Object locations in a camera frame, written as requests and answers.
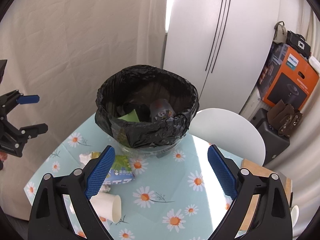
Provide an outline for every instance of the white curtain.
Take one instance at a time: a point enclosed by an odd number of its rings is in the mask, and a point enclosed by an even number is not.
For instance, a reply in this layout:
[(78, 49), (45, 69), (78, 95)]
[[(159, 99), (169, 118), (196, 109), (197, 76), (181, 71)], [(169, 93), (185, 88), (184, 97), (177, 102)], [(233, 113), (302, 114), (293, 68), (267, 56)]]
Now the white curtain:
[(102, 83), (124, 67), (160, 66), (166, 0), (15, 0), (0, 23), (0, 94), (19, 89), (40, 102), (17, 106), (16, 127), (46, 123), (22, 158), (0, 171), (0, 205), (28, 219), (23, 187), (49, 154), (90, 115)]
[[(307, 39), (312, 55), (320, 60), (320, 22), (306, 0), (300, 0), (297, 32)], [(293, 180), (293, 205), (300, 209), (293, 228), (295, 237), (306, 228), (320, 205), (320, 82), (301, 112), (304, 120), (290, 137), (290, 146), (267, 165)]]

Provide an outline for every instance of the black trash bag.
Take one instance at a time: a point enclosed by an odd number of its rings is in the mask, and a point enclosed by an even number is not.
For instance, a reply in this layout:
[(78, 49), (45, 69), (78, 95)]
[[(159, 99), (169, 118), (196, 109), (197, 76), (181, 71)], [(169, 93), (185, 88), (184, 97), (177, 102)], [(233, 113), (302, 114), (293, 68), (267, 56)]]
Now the black trash bag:
[[(149, 107), (159, 98), (167, 99), (175, 117), (154, 123), (118, 119), (125, 103)], [(198, 92), (189, 81), (149, 65), (127, 67), (108, 78), (98, 90), (96, 104), (96, 124), (131, 148), (174, 144), (187, 132), (199, 109)]]

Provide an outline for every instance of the philips box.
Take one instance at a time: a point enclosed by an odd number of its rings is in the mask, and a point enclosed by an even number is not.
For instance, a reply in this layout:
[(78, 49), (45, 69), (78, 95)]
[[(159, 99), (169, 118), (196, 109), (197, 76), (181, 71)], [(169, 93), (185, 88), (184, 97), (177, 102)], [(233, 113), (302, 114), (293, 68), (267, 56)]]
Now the philips box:
[(258, 80), (262, 101), (273, 107), (281, 99), (301, 110), (319, 80), (308, 62), (289, 45), (273, 43)]

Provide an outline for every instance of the table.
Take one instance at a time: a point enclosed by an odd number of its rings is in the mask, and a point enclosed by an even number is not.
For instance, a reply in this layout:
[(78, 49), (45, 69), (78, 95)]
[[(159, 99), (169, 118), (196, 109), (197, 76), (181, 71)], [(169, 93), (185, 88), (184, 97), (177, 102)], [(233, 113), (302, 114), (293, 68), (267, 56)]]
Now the table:
[[(95, 124), (92, 115), (32, 176), (24, 188), (30, 203), (33, 203), (44, 174), (68, 175), (84, 166), (80, 154), (101, 152), (106, 145), (113, 146), (116, 154), (121, 153), (118, 142)], [(135, 179), (126, 184), (111, 185), (109, 192), (121, 197), (120, 222), (115, 224), (100, 217), (113, 238), (208, 239), (232, 202), (223, 193), (207, 160), (209, 146), (208, 142), (187, 133), (164, 157), (130, 158)], [(242, 158), (222, 149), (221, 152), (241, 166)], [(136, 169), (133, 164), (137, 161), (141, 167)], [(64, 199), (75, 232), (84, 236), (76, 215), (70, 211), (69, 196)]]

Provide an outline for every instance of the metal bolt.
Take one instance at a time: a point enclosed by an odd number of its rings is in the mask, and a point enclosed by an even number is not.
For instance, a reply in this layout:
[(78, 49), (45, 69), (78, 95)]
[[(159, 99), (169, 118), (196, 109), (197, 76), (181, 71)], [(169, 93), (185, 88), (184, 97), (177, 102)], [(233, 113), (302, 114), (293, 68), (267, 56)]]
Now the metal bolt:
[(81, 169), (76, 169), (73, 174), (76, 175), (76, 176), (79, 176), (80, 174), (82, 173), (82, 170)]
[(249, 175), (249, 171), (247, 169), (242, 169), (241, 174), (243, 175)]
[(43, 178), (44, 178), (45, 180), (48, 180), (48, 179), (51, 178), (51, 174), (47, 173), (47, 174), (45, 174), (45, 175), (43, 176)]
[(273, 173), (271, 175), (271, 178), (273, 178), (274, 180), (277, 180), (277, 179), (279, 179), (279, 176), (277, 174)]

